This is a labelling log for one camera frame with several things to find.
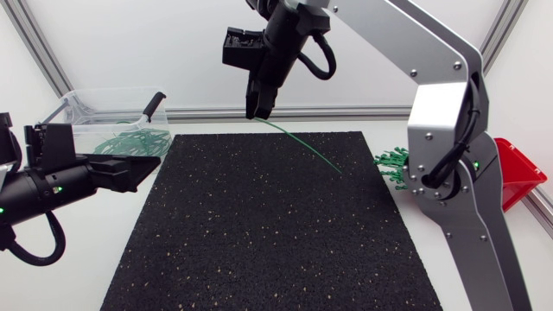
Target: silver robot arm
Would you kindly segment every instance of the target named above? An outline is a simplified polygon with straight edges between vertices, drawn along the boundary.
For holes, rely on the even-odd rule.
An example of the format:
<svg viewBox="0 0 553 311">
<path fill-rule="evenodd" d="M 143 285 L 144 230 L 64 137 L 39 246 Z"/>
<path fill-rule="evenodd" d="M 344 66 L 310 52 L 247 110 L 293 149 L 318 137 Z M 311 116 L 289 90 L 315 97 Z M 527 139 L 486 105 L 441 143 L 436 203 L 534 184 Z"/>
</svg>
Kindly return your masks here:
<svg viewBox="0 0 553 311">
<path fill-rule="evenodd" d="M 478 49 L 409 0 L 246 2 L 269 21 L 278 6 L 330 9 L 418 84 L 408 123 L 407 185 L 442 228 L 473 310 L 531 310 L 501 208 L 501 168 L 486 133 L 489 100 Z"/>
</svg>

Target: red plastic tray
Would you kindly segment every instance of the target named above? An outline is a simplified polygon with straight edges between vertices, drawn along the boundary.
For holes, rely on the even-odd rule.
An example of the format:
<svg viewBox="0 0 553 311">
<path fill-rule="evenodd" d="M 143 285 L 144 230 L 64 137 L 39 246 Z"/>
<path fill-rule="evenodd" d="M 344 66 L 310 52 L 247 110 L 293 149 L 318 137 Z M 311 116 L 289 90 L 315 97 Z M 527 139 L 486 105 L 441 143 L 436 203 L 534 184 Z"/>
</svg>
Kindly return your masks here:
<svg viewBox="0 0 553 311">
<path fill-rule="evenodd" d="M 495 138 L 503 171 L 503 211 L 508 211 L 547 176 L 504 138 Z"/>
</svg>

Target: green wire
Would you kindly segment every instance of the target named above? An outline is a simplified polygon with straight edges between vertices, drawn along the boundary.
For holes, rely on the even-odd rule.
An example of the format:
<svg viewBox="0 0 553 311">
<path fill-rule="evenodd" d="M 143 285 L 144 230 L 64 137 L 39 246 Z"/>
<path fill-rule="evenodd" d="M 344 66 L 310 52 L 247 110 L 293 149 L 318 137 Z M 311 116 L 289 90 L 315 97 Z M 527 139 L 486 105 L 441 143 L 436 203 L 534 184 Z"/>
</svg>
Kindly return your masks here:
<svg viewBox="0 0 553 311">
<path fill-rule="evenodd" d="M 333 167 L 335 170 L 338 171 L 338 173 L 342 174 L 342 171 L 340 171 L 338 168 L 336 168 L 334 166 L 334 164 L 332 164 L 326 157 L 324 157 L 322 154 L 319 153 L 319 151 L 315 150 L 315 148 L 309 146 L 307 143 L 305 143 L 303 140 L 301 140 L 300 138 L 296 137 L 294 134 L 286 131 L 285 129 L 283 128 L 280 128 L 274 124 L 272 124 L 271 122 L 267 121 L 267 120 L 263 120 L 262 118 L 259 118 L 259 117 L 256 117 L 255 118 L 257 121 L 259 122 L 262 122 L 262 123 L 265 123 L 265 124 L 268 124 L 272 127 L 274 127 L 275 129 L 279 129 L 281 130 L 283 133 L 285 133 L 286 135 L 294 138 L 297 142 L 301 143 L 302 145 L 304 145 L 305 147 L 309 148 L 311 151 L 313 151 L 316 155 L 318 155 L 322 160 L 324 160 L 326 163 L 328 163 L 331 167 Z"/>
<path fill-rule="evenodd" d="M 165 156 L 171 145 L 167 130 L 140 130 L 123 132 L 101 143 L 94 150 L 100 155 Z"/>
</svg>

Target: white tabletop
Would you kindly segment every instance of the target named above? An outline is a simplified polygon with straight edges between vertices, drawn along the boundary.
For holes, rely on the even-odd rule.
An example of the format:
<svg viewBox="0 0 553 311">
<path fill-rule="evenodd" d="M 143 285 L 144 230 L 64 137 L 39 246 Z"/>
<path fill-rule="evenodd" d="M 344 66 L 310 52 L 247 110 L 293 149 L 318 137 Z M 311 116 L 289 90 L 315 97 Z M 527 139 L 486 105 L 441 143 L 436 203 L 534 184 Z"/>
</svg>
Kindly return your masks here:
<svg viewBox="0 0 553 311">
<path fill-rule="evenodd" d="M 374 155 L 407 147 L 406 121 L 285 122 L 295 132 L 363 132 Z M 276 132 L 266 124 L 173 124 L 173 134 Z M 136 194 L 107 190 L 55 212 L 67 236 L 63 258 L 48 267 L 27 265 L 8 251 L 0 253 L 0 308 L 2 310 L 98 310 L 118 266 L 155 176 L 149 176 Z M 424 216 L 408 192 L 392 196 L 423 260 L 444 310 L 470 310 L 454 260 L 438 225 Z M 517 204 L 506 215 L 518 252 L 526 287 L 535 310 L 551 310 L 553 295 L 553 240 L 528 209 Z M 47 256 L 54 241 L 45 217 L 15 227 L 17 241 L 39 256 Z"/>
</svg>

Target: black rubber mat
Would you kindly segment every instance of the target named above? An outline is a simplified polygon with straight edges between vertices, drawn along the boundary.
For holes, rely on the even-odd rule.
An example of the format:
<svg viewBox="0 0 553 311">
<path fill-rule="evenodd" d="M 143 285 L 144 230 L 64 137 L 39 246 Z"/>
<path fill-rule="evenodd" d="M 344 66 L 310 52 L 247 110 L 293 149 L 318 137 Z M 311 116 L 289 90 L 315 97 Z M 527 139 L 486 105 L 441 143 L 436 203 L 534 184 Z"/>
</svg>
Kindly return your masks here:
<svg viewBox="0 0 553 311">
<path fill-rule="evenodd" d="M 105 310 L 439 310 L 360 132 L 177 136 Z"/>
</svg>

